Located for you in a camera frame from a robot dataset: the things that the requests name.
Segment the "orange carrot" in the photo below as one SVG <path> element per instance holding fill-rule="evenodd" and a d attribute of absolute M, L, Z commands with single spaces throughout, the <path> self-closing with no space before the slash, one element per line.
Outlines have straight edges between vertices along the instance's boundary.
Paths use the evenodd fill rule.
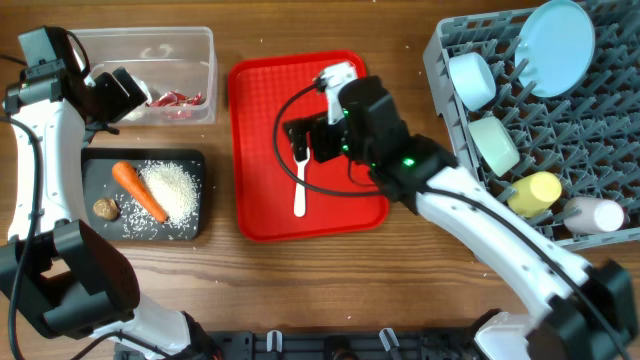
<path fill-rule="evenodd" d="M 164 223 L 168 215 L 140 180 L 134 167 L 119 161 L 112 167 L 112 176 L 156 221 Z"/>

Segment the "brown nut shell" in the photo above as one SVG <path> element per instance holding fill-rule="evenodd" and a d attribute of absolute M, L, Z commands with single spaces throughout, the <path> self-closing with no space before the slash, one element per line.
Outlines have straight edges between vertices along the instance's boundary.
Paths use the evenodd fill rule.
<path fill-rule="evenodd" d="M 112 198 L 100 198 L 93 207 L 93 212 L 105 221 L 115 221 L 118 219 L 120 210 L 116 201 Z"/>

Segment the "green bowl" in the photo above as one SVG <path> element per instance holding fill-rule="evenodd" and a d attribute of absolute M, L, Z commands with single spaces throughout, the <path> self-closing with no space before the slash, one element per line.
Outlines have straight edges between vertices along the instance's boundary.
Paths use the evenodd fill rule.
<path fill-rule="evenodd" d="M 519 162 L 519 153 L 507 129 L 496 117 L 486 117 L 468 126 L 470 135 L 490 169 L 501 177 Z"/>

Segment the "pink plastic cup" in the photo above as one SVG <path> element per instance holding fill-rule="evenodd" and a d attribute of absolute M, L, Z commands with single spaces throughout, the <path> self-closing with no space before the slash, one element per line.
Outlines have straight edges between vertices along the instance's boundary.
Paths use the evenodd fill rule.
<path fill-rule="evenodd" d="M 566 210 L 577 210 L 563 220 L 574 234 L 601 234 L 617 231 L 625 220 L 623 208 L 615 201 L 592 197 L 575 197 L 567 202 Z"/>

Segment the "white tissue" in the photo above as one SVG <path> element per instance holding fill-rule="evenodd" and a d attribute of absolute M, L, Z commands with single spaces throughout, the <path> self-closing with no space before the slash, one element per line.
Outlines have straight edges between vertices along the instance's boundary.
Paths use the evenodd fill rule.
<path fill-rule="evenodd" d="M 143 117 L 146 107 L 150 105 L 152 101 L 152 95 L 146 83 L 134 75 L 132 75 L 132 79 L 135 81 L 137 86 L 142 90 L 142 92 L 146 97 L 146 100 L 143 104 L 136 107 L 126 117 L 123 118 L 124 121 L 128 121 L 128 122 L 139 121 Z"/>

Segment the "red snack wrapper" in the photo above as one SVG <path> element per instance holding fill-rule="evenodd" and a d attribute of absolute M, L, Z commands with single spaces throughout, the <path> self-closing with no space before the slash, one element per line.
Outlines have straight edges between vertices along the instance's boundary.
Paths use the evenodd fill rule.
<path fill-rule="evenodd" d="M 177 110 L 169 111 L 166 116 L 171 120 L 188 119 L 192 115 L 192 110 L 188 110 L 188 107 L 199 106 L 204 100 L 201 93 L 189 97 L 176 91 L 169 91 L 159 99 L 146 103 L 145 106 L 149 108 L 177 107 Z"/>

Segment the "white plastic spoon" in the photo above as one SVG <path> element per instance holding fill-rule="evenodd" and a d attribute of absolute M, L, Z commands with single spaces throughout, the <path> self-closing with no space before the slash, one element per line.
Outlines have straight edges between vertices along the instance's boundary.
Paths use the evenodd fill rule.
<path fill-rule="evenodd" d="M 306 154 L 302 160 L 296 160 L 297 166 L 297 178 L 301 181 L 305 180 L 306 165 L 310 160 L 310 149 L 306 149 Z M 298 218 L 303 217 L 306 214 L 306 188 L 297 183 L 294 194 L 294 215 Z"/>

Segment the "white rice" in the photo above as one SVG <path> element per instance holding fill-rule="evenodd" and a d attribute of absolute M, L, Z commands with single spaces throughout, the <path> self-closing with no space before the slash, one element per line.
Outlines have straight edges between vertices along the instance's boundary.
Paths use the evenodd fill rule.
<path fill-rule="evenodd" d="M 176 162 L 146 160 L 136 167 L 140 180 L 168 215 L 156 221 L 116 180 L 113 198 L 120 210 L 116 235 L 126 240 L 187 240 L 198 230 L 200 181 Z"/>

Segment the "light blue bowl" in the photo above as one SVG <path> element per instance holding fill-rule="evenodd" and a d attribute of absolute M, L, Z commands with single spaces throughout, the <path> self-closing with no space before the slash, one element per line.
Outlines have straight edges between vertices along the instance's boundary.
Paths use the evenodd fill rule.
<path fill-rule="evenodd" d="M 454 89 L 462 103 L 476 111 L 496 95 L 496 83 L 488 63 L 476 52 L 452 57 L 449 72 Z"/>

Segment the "light blue plate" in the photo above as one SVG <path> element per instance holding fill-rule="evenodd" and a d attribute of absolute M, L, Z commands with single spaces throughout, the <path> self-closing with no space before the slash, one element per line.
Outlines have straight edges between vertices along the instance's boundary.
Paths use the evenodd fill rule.
<path fill-rule="evenodd" d="M 586 74 L 595 52 L 595 29 L 587 12 L 570 0 L 552 0 L 525 21 L 514 64 L 523 65 L 518 80 L 534 83 L 540 98 L 561 95 Z"/>

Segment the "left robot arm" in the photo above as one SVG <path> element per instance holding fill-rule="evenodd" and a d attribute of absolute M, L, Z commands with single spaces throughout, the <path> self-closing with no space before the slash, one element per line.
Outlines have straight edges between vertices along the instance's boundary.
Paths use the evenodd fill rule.
<path fill-rule="evenodd" d="M 149 359 L 217 359 L 215 341 L 188 314 L 139 288 L 125 256 L 90 227 L 81 153 L 145 101 L 123 68 L 87 83 L 75 63 L 40 61 L 7 89 L 4 119 L 16 133 L 18 191 L 1 289 L 11 319 L 43 337 L 121 342 Z"/>

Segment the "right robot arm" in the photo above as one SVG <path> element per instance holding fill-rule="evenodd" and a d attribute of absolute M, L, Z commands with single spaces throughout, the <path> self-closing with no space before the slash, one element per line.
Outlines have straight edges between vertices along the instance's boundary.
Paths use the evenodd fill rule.
<path fill-rule="evenodd" d="M 311 89 L 328 99 L 327 111 L 315 116 L 316 156 L 342 155 L 365 166 L 373 195 L 402 203 L 460 240 L 525 305 L 523 315 L 491 313 L 472 333 L 482 358 L 628 357 L 639 324 L 630 276 L 618 263 L 595 267 L 533 229 L 451 152 L 411 134 L 378 77 L 325 73 Z"/>

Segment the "yellow plastic cup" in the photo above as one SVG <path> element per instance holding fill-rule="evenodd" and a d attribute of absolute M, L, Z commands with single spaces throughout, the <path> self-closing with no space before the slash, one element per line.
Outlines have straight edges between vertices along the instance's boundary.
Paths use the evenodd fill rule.
<path fill-rule="evenodd" d="M 524 177 L 512 184 L 515 193 L 507 199 L 508 206 L 525 218 L 538 216 L 555 203 L 561 193 L 559 178 L 546 171 Z"/>

